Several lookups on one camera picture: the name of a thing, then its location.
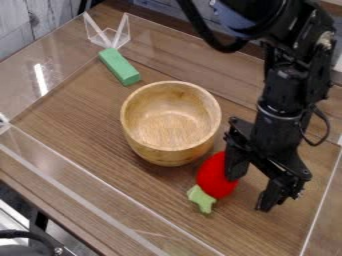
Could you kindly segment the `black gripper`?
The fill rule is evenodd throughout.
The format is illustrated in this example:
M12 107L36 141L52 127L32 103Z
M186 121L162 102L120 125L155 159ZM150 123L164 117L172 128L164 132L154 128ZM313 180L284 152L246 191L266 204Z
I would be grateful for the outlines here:
M313 115L311 109L274 111L258 104L255 122L228 119L224 134L224 175L230 182L240 179L254 165L268 178L255 209L268 212L288 197L296 197L311 180L311 172L299 157L298 147Z

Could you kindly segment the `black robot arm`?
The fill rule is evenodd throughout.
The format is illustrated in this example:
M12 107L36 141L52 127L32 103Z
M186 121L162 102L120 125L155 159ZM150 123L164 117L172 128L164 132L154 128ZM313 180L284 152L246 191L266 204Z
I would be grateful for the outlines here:
M222 53L239 51L255 40L264 47L264 88L256 117L228 119L224 134L224 178L240 179L250 166L268 177L256 209L267 212L298 198L311 172L299 154L301 143L322 144L306 137L314 116L329 118L318 103L327 99L335 51L334 20L313 0L208 0L234 41L224 44L202 18L192 0L176 0L202 39Z

